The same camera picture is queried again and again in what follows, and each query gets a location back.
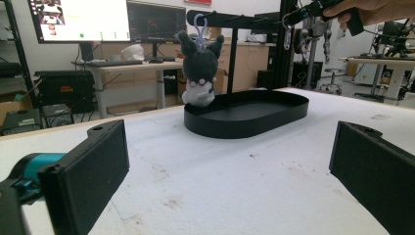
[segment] desk leg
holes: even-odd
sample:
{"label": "desk leg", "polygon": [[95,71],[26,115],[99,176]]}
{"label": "desk leg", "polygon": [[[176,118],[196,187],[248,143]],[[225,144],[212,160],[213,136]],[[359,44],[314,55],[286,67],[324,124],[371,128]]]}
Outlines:
{"label": "desk leg", "polygon": [[385,95],[385,104],[396,105],[397,95],[399,94],[400,86],[402,85],[403,76],[405,71],[412,71],[413,66],[402,65],[387,65],[387,68],[393,70],[391,83],[388,88],[388,92]]}
{"label": "desk leg", "polygon": [[101,73],[98,70],[92,70],[95,81],[95,97],[97,98],[98,103],[98,112],[100,113],[100,118],[107,117],[107,106],[104,99],[104,87],[103,79]]}
{"label": "desk leg", "polygon": [[158,95],[158,108],[165,108],[165,99],[164,99],[164,72],[163,70],[157,71],[158,80],[157,80],[157,95]]}

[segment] black plush toy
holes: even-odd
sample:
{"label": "black plush toy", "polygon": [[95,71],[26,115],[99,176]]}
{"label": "black plush toy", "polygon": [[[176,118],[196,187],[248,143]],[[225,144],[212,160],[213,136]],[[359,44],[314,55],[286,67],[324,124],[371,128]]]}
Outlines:
{"label": "black plush toy", "polygon": [[214,99],[213,83],[216,82],[217,59],[224,41],[218,35],[208,47],[198,46],[186,31],[180,31],[178,38],[181,43],[183,72],[187,76],[186,91],[182,95],[185,104],[205,107]]}

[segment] oval tray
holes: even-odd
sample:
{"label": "oval tray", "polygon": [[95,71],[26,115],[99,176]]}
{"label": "oval tray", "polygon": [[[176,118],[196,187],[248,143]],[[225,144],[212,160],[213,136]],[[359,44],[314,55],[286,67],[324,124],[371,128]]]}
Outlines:
{"label": "oval tray", "polygon": [[297,94],[250,90],[215,96],[207,107],[184,107],[184,124],[194,133],[239,139],[307,116],[308,99]]}

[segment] wooden desk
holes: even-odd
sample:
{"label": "wooden desk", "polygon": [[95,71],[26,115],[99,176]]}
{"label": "wooden desk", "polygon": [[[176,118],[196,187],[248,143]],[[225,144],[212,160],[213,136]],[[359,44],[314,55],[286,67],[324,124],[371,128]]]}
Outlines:
{"label": "wooden desk", "polygon": [[400,86],[402,85],[405,71],[413,71],[415,67],[415,60],[377,60],[377,59],[355,59],[355,58],[340,58],[344,62],[353,62],[360,64],[374,64],[386,65],[388,69],[393,70],[391,82],[388,91],[385,95],[384,103],[397,105],[397,95],[399,94]]}
{"label": "wooden desk", "polygon": [[[194,134],[183,124],[183,107],[118,117],[130,171],[90,234],[388,234],[330,174],[337,124],[375,128],[415,154],[415,111],[284,91],[310,100],[307,117],[247,139]],[[66,153],[88,128],[111,119],[0,137],[0,179],[25,155]],[[44,202],[23,211],[33,235],[53,234]]]}
{"label": "wooden desk", "polygon": [[[148,100],[154,97],[158,97],[158,108],[163,109],[165,107],[164,99],[164,79],[163,71],[177,70],[183,68],[183,63],[177,62],[164,62],[161,64],[148,64],[139,66],[122,66],[122,67],[105,67],[105,68],[93,68],[88,67],[95,80],[95,95],[98,102],[98,111],[100,118],[107,117],[107,107],[120,104],[127,104],[135,101]],[[104,89],[103,76],[105,74],[114,73],[128,73],[128,72],[140,72],[140,71],[156,71],[157,82],[146,86],[128,86],[115,89]]]}

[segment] office chair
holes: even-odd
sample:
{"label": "office chair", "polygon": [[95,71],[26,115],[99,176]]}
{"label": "office chair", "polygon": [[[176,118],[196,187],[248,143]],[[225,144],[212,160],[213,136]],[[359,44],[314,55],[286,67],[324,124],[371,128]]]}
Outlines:
{"label": "office chair", "polygon": [[325,69],[324,71],[332,73],[332,80],[330,81],[330,83],[323,83],[320,86],[320,90],[322,89],[323,86],[326,87],[326,91],[330,91],[332,88],[337,88],[336,93],[338,95],[342,94],[342,86],[340,84],[335,83],[335,77],[336,77],[336,72],[343,72],[343,70],[341,70],[341,69]]}

